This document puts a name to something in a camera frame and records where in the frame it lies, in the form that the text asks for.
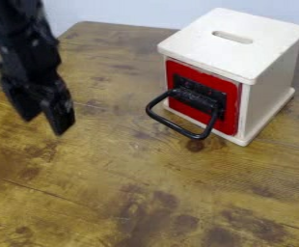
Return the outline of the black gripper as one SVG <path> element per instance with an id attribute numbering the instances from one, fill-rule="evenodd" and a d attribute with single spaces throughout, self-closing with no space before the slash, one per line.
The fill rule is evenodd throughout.
<path id="1" fill-rule="evenodd" d="M 61 136 L 75 124 L 75 109 L 57 71 L 61 55 L 55 36 L 51 32 L 0 34 L 0 56 L 2 88 L 9 101 L 27 122 L 43 110 Z"/>

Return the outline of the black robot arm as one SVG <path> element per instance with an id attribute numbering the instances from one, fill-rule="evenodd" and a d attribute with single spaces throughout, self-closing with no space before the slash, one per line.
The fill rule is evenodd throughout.
<path id="1" fill-rule="evenodd" d="M 75 124 L 73 96 L 59 76 L 59 41 L 43 0 L 0 0 L 0 84 L 21 117 L 47 117 L 57 135 Z"/>

